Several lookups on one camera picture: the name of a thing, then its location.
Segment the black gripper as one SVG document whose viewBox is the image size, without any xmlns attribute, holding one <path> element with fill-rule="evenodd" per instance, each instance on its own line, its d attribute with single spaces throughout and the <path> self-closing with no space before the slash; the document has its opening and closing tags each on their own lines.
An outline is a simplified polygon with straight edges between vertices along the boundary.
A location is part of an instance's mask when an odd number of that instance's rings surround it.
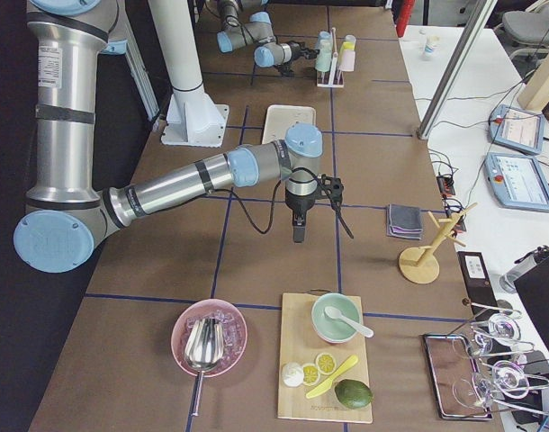
<svg viewBox="0 0 549 432">
<path fill-rule="evenodd" d="M 292 239 L 305 240 L 307 212 L 316 202 L 318 183 L 308 173 L 294 173 L 285 182 L 285 203 L 292 210 Z"/>
<path fill-rule="evenodd" d="M 306 59 L 315 59 L 318 56 L 316 49 L 306 48 L 304 42 L 289 40 L 285 43 L 285 62 L 290 63 L 296 59 L 305 57 Z"/>
</svg>

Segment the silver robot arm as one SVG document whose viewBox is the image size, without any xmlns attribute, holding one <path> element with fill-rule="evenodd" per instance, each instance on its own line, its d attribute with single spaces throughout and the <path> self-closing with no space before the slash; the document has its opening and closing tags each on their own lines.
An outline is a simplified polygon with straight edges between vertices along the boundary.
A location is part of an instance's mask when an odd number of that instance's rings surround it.
<svg viewBox="0 0 549 432">
<path fill-rule="evenodd" d="M 246 46 L 256 45 L 255 64 L 260 68 L 276 68 L 282 76 L 292 77 L 292 63 L 299 59 L 315 59 L 320 49 L 310 49 L 304 42 L 289 40 L 279 42 L 274 34 L 267 12 L 256 12 L 243 23 L 239 14 L 246 9 L 266 5 L 267 1 L 217 1 L 217 11 L 222 30 L 217 42 L 222 53 L 229 53 Z"/>
<path fill-rule="evenodd" d="M 271 179 L 285 185 L 293 238 L 302 241 L 307 211 L 323 195 L 322 136 L 311 124 L 282 139 L 240 146 L 159 178 L 121 189 L 92 185 L 95 84 L 101 52 L 130 37 L 121 1 L 30 1 L 27 24 L 37 36 L 37 181 L 26 195 L 14 248 L 31 267 L 63 273 L 133 221 L 224 191 Z"/>
</svg>

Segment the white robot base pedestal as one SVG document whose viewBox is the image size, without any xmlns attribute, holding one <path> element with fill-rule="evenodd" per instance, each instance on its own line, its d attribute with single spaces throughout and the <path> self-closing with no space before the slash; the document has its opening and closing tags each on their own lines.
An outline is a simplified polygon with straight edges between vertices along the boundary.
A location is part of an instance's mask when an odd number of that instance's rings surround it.
<svg viewBox="0 0 549 432">
<path fill-rule="evenodd" d="M 217 148 L 222 144 L 229 107 L 206 93 L 186 1 L 150 1 L 149 8 L 166 63 L 173 95 L 162 142 Z"/>
</svg>

